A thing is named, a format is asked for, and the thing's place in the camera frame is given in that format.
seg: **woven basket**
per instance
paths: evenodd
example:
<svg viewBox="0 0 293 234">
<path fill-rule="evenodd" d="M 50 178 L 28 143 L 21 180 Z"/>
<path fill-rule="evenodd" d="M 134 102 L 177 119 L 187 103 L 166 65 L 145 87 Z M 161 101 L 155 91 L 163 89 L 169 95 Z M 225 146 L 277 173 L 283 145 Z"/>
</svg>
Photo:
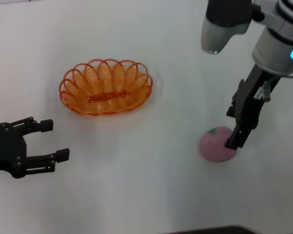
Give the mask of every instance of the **woven basket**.
<svg viewBox="0 0 293 234">
<path fill-rule="evenodd" d="M 73 112 L 100 116 L 136 109 L 150 96 L 152 86 L 141 63 L 94 59 L 69 70 L 59 92 L 62 103 Z"/>
</svg>

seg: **pink ball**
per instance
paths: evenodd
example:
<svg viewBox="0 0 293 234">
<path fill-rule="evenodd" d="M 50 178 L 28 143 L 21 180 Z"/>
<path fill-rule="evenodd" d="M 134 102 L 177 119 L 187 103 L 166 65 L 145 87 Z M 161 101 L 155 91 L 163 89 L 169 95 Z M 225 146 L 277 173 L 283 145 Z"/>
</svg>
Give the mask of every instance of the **pink ball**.
<svg viewBox="0 0 293 234">
<path fill-rule="evenodd" d="M 217 127 L 205 133 L 199 142 L 202 157 L 211 162 L 224 162 L 236 156 L 237 151 L 225 148 L 232 130 L 228 127 Z"/>
</svg>

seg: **white table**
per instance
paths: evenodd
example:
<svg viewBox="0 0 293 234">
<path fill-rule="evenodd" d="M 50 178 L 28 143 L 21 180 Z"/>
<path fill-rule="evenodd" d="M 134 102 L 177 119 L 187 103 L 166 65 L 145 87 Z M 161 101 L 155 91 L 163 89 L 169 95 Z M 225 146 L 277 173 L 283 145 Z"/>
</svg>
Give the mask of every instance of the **white table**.
<svg viewBox="0 0 293 234">
<path fill-rule="evenodd" d="M 28 155 L 69 147 L 56 172 L 0 172 L 0 234 L 160 234 L 245 225 L 293 233 L 293 80 L 282 80 L 239 154 L 197 152 L 226 125 L 263 29 L 252 24 L 218 56 L 200 49 L 206 0 L 45 0 L 0 5 L 0 123 L 51 118 Z M 156 87 L 137 111 L 83 117 L 66 109 L 64 73 L 91 59 L 144 63 Z"/>
</svg>

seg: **black cable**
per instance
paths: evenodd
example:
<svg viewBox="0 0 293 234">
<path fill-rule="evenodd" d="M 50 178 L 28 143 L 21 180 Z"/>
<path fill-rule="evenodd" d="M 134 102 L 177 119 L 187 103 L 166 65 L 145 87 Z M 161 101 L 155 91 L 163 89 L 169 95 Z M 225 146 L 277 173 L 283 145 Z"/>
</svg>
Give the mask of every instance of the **black cable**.
<svg viewBox="0 0 293 234">
<path fill-rule="evenodd" d="M 285 76 L 285 77 L 272 77 L 271 79 L 267 80 L 266 82 L 263 83 L 263 101 L 264 102 L 269 102 L 271 100 L 270 97 L 270 92 L 271 92 L 271 88 L 270 85 L 272 82 L 274 82 L 275 80 L 281 79 L 281 78 L 290 78 L 293 79 L 293 76 Z"/>
<path fill-rule="evenodd" d="M 277 80 L 277 79 L 281 79 L 281 78 L 290 78 L 290 79 L 293 79 L 293 76 L 285 76 L 285 77 L 277 77 L 277 76 L 275 76 L 275 77 L 273 77 L 273 78 L 267 80 L 267 81 L 263 84 L 263 89 L 267 89 L 268 86 L 269 86 L 272 82 L 274 82 L 274 81 Z"/>
</svg>

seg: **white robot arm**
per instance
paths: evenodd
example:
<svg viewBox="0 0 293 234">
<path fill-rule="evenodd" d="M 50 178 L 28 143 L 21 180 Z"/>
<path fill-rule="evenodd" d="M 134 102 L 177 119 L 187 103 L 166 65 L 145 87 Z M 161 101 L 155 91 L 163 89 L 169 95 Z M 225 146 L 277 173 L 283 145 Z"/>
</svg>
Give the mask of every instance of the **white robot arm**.
<svg viewBox="0 0 293 234">
<path fill-rule="evenodd" d="M 201 46 L 218 54 L 230 38 L 246 33 L 251 21 L 265 25 L 252 53 L 255 66 L 232 98 L 227 116 L 236 119 L 236 127 L 226 147 L 242 148 L 258 125 L 263 104 L 270 101 L 280 78 L 293 73 L 293 0 L 209 0 L 203 23 Z"/>
</svg>

